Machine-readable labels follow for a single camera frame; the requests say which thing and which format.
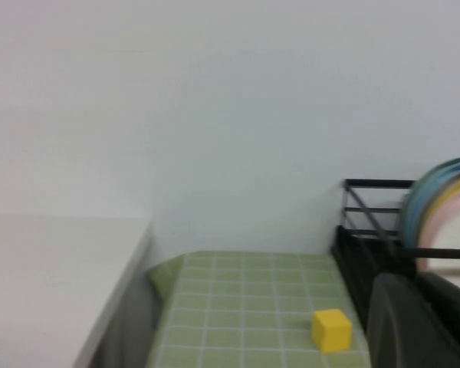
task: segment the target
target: wooden block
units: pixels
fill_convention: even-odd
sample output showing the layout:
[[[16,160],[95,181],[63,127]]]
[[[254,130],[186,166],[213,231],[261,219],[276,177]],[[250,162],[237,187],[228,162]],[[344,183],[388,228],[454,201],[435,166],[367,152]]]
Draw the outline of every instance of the wooden block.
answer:
[[[318,310],[312,320],[312,341],[322,353],[347,350],[351,346],[353,325],[339,309]]]

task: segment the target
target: dish rack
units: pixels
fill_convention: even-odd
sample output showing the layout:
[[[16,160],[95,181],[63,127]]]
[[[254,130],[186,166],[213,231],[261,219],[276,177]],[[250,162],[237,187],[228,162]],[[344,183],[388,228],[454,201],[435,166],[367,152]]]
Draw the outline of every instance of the dish rack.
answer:
[[[460,249],[407,248],[399,240],[396,223],[401,207],[369,207],[357,189],[376,191],[409,190],[412,180],[346,179],[343,182],[341,223],[337,226],[331,253],[346,283],[360,323],[366,330],[373,280],[381,272],[402,274],[413,280],[417,273],[417,258],[460,259]],[[357,225],[352,214],[364,217],[363,225]],[[395,216],[393,228],[380,224],[378,214]]]

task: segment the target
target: table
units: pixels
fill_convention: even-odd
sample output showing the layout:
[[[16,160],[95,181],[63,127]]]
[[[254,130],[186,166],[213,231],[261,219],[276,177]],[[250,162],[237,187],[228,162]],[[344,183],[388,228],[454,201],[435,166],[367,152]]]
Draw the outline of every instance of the table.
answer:
[[[88,366],[149,237],[147,218],[0,215],[0,368]]]

